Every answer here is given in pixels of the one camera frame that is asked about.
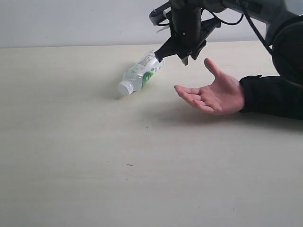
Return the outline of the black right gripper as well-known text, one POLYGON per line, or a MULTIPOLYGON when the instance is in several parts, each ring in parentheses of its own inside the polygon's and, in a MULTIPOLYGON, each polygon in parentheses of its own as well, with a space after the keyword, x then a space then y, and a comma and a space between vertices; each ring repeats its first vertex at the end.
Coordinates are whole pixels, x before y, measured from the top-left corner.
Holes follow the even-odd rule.
POLYGON ((221 27, 221 22, 215 18, 202 21, 202 11, 206 9, 215 13, 221 12, 222 2, 220 0, 170 0, 169 3, 171 37, 155 52, 155 57, 158 62, 162 62, 166 57, 177 55, 187 66, 189 57, 196 60, 206 46, 207 41, 204 39, 214 29, 221 27), (198 44, 200 45, 192 51, 184 46, 198 44))

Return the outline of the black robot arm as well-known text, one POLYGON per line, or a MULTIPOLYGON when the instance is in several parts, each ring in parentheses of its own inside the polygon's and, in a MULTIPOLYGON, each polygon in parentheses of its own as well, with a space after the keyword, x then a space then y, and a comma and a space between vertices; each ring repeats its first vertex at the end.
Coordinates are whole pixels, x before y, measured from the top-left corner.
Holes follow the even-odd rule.
POLYGON ((217 13, 241 13, 287 82, 303 85, 303 2, 301 0, 169 0, 149 18, 155 26, 170 28, 170 38, 155 52, 158 61, 177 55, 184 65, 196 60, 207 37, 223 20, 217 13))

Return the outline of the person's open hand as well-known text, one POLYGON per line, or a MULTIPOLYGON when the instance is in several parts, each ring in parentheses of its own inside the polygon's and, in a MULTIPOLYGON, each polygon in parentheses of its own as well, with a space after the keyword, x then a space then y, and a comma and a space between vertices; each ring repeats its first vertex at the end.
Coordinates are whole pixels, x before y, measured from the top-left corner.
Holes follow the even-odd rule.
POLYGON ((209 58, 205 58, 204 65, 214 76, 214 81, 199 88, 175 85, 176 93, 203 113, 227 115, 242 110, 245 100, 239 81, 219 69, 209 58))

